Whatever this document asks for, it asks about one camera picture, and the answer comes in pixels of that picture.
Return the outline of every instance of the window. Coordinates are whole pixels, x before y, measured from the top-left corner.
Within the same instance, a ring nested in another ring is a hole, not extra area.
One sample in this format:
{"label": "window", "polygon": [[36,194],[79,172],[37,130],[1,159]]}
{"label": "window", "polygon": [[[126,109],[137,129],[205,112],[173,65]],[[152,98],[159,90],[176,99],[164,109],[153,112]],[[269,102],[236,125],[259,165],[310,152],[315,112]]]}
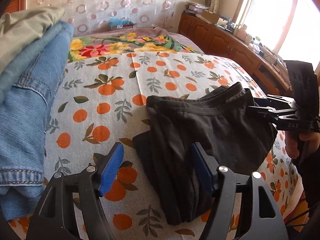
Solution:
{"label": "window", "polygon": [[248,0],[239,23],[284,60],[320,65],[320,13],[311,0]]}

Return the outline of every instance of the denim fabric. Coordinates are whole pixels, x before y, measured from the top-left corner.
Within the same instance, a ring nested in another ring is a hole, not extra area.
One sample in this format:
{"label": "denim fabric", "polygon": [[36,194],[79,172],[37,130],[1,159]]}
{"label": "denim fabric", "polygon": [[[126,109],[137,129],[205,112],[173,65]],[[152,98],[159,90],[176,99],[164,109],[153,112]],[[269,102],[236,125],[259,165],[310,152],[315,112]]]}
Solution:
{"label": "denim fabric", "polygon": [[0,105],[0,205],[7,220],[27,215],[43,191],[44,131],[74,31],[59,24],[61,30],[37,52]]}
{"label": "denim fabric", "polygon": [[7,65],[0,75],[0,104],[12,85],[18,81],[26,66],[37,57],[38,53],[57,35],[61,28],[60,22],[49,28],[42,38],[30,43]]}

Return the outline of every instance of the human hand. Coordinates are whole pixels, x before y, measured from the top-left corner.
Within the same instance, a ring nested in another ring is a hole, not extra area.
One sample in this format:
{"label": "human hand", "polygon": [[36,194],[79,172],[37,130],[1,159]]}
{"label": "human hand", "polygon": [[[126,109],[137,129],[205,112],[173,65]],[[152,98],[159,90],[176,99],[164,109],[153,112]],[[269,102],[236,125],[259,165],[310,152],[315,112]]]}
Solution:
{"label": "human hand", "polygon": [[[294,134],[289,131],[285,131],[285,151],[287,152],[288,156],[292,159],[296,159],[299,157],[300,153],[298,150],[298,143],[297,138],[294,138]],[[320,134],[316,132],[301,132],[299,134],[299,138],[301,141],[309,141],[309,147],[307,150],[307,156],[314,153],[320,144]]]}

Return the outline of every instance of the bed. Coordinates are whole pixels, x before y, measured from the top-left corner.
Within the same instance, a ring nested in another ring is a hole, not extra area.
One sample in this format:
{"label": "bed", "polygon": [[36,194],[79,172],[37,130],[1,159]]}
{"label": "bed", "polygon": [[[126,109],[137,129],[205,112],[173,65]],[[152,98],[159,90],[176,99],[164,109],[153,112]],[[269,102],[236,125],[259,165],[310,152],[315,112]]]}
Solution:
{"label": "bed", "polygon": [[[254,97],[265,97],[234,61],[204,55],[187,38],[160,28],[74,38],[65,79],[46,128],[45,184],[57,171],[67,175],[79,173],[89,163],[95,164],[120,141],[125,150],[122,170],[111,191],[101,198],[115,238],[198,239],[210,210],[192,223],[168,225],[132,138],[149,130],[145,109],[148,96],[197,99],[220,85],[235,82],[250,88]],[[285,152],[284,132],[279,131],[258,171],[285,217],[292,211],[290,202],[300,178]],[[77,195],[74,203],[80,236],[88,239]],[[237,194],[228,239],[235,235],[240,203],[241,195]],[[10,221],[22,239],[26,237],[30,216]]]}

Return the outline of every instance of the blue gripper pad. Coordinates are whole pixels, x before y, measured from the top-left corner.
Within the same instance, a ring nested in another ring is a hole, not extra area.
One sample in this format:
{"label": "blue gripper pad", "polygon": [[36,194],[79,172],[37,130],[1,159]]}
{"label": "blue gripper pad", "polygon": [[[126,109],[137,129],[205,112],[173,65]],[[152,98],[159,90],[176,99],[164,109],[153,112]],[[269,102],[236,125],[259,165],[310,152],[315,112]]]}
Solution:
{"label": "blue gripper pad", "polygon": [[109,157],[109,160],[105,166],[105,169],[102,171],[101,182],[98,189],[100,197],[103,197],[111,189],[113,181],[123,160],[123,145],[121,143],[115,143],[107,156]]}
{"label": "blue gripper pad", "polygon": [[213,185],[214,177],[203,157],[203,154],[205,154],[206,156],[207,154],[203,150],[200,143],[193,143],[191,145],[191,153],[193,156],[194,166],[196,168],[198,178],[201,182],[201,186],[207,193],[212,195],[215,192]]}

